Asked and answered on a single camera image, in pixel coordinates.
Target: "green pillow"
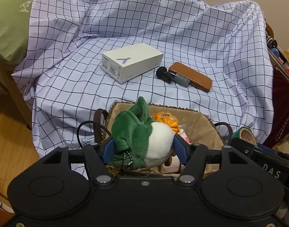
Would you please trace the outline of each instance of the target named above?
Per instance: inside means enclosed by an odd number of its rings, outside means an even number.
[[[19,64],[27,53],[33,0],[0,0],[0,59]]]

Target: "white box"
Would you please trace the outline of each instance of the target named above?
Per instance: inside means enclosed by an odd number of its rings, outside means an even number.
[[[148,44],[134,44],[102,53],[101,69],[124,83],[160,65],[163,53]]]

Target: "plush toy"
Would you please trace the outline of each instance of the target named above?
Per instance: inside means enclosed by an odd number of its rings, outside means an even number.
[[[111,165],[136,170],[163,164],[172,152],[174,132],[149,117],[149,106],[140,96],[135,105],[116,116],[112,136],[115,155]]]

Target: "blue y logo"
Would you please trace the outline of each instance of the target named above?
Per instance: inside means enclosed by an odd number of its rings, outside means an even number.
[[[122,64],[124,65],[125,63],[127,63],[127,61],[130,59],[130,57],[129,58],[124,58],[124,59],[117,59],[117,60],[122,60]]]

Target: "barcode label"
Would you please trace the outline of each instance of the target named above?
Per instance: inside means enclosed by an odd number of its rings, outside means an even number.
[[[106,60],[103,60],[102,61],[102,66],[105,68],[105,69],[108,69],[108,62]]]
[[[116,67],[115,66],[110,65],[110,73],[112,73],[116,76]]]

